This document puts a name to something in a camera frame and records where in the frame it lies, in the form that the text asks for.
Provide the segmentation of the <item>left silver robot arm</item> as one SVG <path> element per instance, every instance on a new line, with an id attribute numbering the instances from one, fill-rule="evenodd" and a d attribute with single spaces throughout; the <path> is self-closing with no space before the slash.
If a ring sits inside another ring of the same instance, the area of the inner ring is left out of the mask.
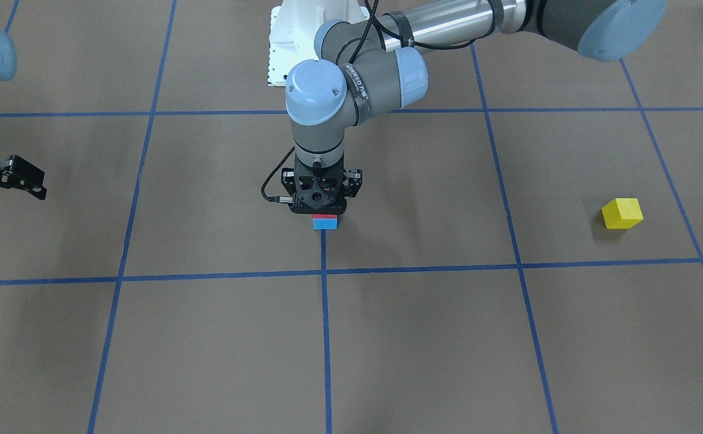
<path id="1" fill-rule="evenodd" d="M 294 144 L 275 172 L 285 195 L 269 203 L 296 214 L 341 215 L 362 187 L 344 167 L 346 129 L 420 101 L 429 87 L 426 52 L 464 49 L 497 34 L 529 32 L 597 61 L 638 49 L 660 23 L 665 1 L 437 1 L 366 21 L 333 20 L 316 30 L 316 58 L 286 74 Z"/>

